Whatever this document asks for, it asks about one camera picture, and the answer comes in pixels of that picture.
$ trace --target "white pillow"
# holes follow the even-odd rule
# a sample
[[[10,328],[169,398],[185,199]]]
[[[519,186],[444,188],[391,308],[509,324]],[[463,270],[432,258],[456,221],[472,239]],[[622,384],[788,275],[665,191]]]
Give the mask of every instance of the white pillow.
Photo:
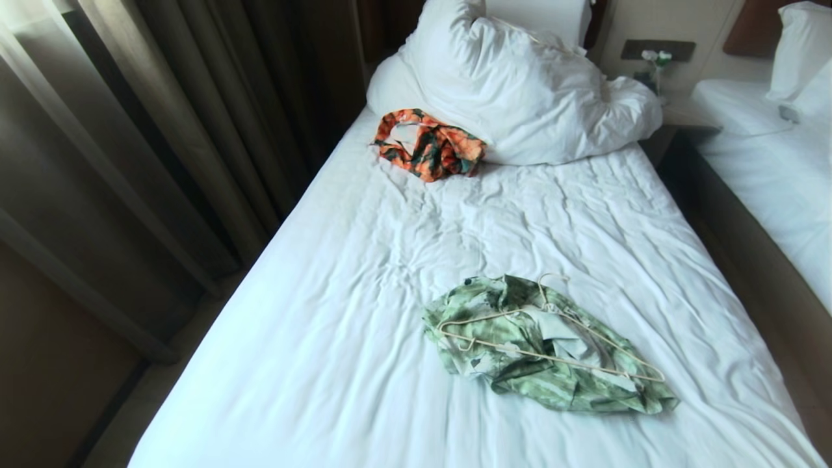
[[[773,101],[793,99],[832,58],[832,8],[812,2],[782,7],[783,35],[777,44],[771,89]]]
[[[557,37],[483,17],[482,0],[428,0],[413,34],[368,90],[378,114],[419,107],[482,138],[486,161],[564,163],[649,137],[661,105]]]
[[[832,59],[813,77],[795,99],[800,125],[825,137],[832,132]]]
[[[487,0],[486,14],[531,32],[554,32],[565,43],[581,46],[592,10],[589,0]]]

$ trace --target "clothing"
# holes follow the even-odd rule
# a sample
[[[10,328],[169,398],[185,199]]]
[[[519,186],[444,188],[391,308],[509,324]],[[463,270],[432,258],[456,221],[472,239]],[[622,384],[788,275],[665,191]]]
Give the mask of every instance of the clothing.
[[[379,156],[425,182],[464,174],[473,176],[486,143],[462,128],[446,125],[420,109],[382,117],[375,136]]]
[[[679,401],[667,385],[635,376],[656,377],[658,373],[634,359],[644,361],[627,339],[569,298],[547,287],[542,290],[545,300],[540,286],[534,281],[509,275],[497,279],[478,276],[465,280],[462,286],[453,288],[428,305],[423,314],[427,322],[425,333],[436,343],[448,372],[482,376],[499,394],[519,393],[553,410],[633,410],[656,414],[676,407]],[[547,302],[586,328],[547,310]],[[465,321],[518,308],[524,311],[464,325],[449,324],[444,330],[516,350],[624,371],[629,375],[549,361],[480,343],[474,343],[465,351],[470,341],[439,331],[446,321]],[[617,346],[599,339],[587,328]]]

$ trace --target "clothes hanger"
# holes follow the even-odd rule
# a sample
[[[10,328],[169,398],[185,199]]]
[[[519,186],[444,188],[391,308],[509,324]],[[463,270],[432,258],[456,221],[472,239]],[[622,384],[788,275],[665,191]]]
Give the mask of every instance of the clothes hanger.
[[[539,279],[537,279],[537,289],[540,291],[540,295],[543,297],[543,308],[542,309],[544,311],[549,311],[549,312],[553,312],[555,314],[558,314],[559,316],[562,316],[562,317],[568,319],[569,321],[571,321],[572,323],[580,326],[584,330],[589,331],[593,335],[595,335],[598,338],[601,338],[602,340],[604,340],[607,344],[613,346],[614,348],[616,348],[620,352],[629,356],[634,361],[652,369],[659,377],[644,376],[644,375],[641,375],[641,374],[630,374],[628,372],[619,371],[618,369],[610,369],[610,368],[606,368],[606,367],[592,366],[590,364],[585,364],[585,363],[580,362],[580,361],[569,361],[567,359],[561,359],[561,358],[555,357],[555,356],[548,356],[548,355],[545,355],[545,354],[538,354],[536,352],[523,351],[523,350],[519,350],[517,348],[513,348],[513,347],[509,347],[509,346],[505,346],[505,345],[500,345],[498,343],[492,343],[490,341],[480,340],[475,336],[464,336],[464,335],[459,335],[459,334],[456,334],[456,333],[452,333],[450,331],[445,331],[445,327],[448,326],[448,325],[466,325],[468,323],[474,323],[474,322],[477,322],[477,321],[486,321],[486,320],[492,320],[492,319],[495,319],[495,318],[499,318],[499,317],[502,317],[502,316],[510,316],[512,314],[517,314],[519,312],[523,312],[523,311],[527,310],[527,309],[524,309],[522,307],[519,308],[519,309],[514,309],[512,311],[500,312],[498,314],[492,314],[490,316],[476,317],[476,318],[468,319],[468,320],[444,321],[444,322],[440,323],[439,326],[438,326],[439,333],[441,333],[445,336],[451,336],[453,338],[457,338],[458,340],[467,341],[468,345],[465,346],[465,347],[462,347],[461,345],[457,345],[457,348],[460,351],[470,351],[471,348],[474,346],[474,344],[479,344],[479,345],[484,345],[484,346],[490,346],[492,348],[499,349],[499,350],[502,350],[502,351],[510,351],[510,352],[513,352],[513,353],[523,354],[523,355],[526,355],[526,356],[537,357],[539,359],[547,359],[549,361],[561,362],[563,364],[568,364],[569,366],[584,367],[584,368],[591,369],[591,370],[594,370],[594,371],[601,371],[601,372],[606,372],[608,374],[615,374],[615,375],[619,375],[619,376],[625,376],[627,379],[632,379],[633,377],[635,377],[637,379],[643,379],[643,380],[646,380],[646,381],[654,381],[654,382],[660,382],[660,383],[664,383],[666,381],[664,373],[662,373],[656,367],[654,367],[653,365],[651,365],[647,362],[644,362],[643,360],[635,357],[634,355],[632,355],[632,353],[624,350],[623,348],[621,348],[616,343],[613,343],[612,341],[608,340],[605,336],[597,333],[593,329],[584,325],[579,320],[576,320],[575,318],[572,318],[571,315],[567,314],[569,312],[569,313],[572,313],[574,315],[574,312],[572,312],[568,308],[565,311],[562,311],[555,304],[549,303],[549,299],[546,296],[545,291],[543,290],[543,284],[542,284],[543,278],[546,277],[546,276],[553,276],[553,273],[545,273],[542,276],[540,276]],[[568,281],[568,279],[569,279],[567,276],[561,276],[561,278],[564,281]]]

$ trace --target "wrinkled sheet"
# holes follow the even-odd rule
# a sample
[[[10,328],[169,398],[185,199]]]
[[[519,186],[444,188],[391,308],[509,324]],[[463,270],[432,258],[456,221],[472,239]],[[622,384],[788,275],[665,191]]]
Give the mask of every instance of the wrinkled sheet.
[[[425,184],[365,111],[251,268],[130,466],[823,466],[760,335],[644,153]],[[558,413],[449,375],[423,335],[476,275],[537,278],[681,400]]]
[[[760,115],[761,103],[767,102],[765,88],[755,83],[703,82],[696,86],[693,99],[721,122],[779,120]],[[776,112],[775,104],[768,105]],[[755,127],[775,125],[757,123]],[[754,137],[721,132],[698,143],[696,149],[832,313],[829,133],[819,135],[807,125]]]

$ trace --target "bedside table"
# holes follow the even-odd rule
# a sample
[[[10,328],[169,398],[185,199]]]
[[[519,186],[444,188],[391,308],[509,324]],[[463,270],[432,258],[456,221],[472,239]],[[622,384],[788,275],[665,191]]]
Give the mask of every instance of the bedside table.
[[[661,109],[663,123],[655,133],[638,142],[647,154],[653,167],[659,167],[667,149],[679,131],[709,134],[720,128],[687,96],[670,95],[668,103]]]

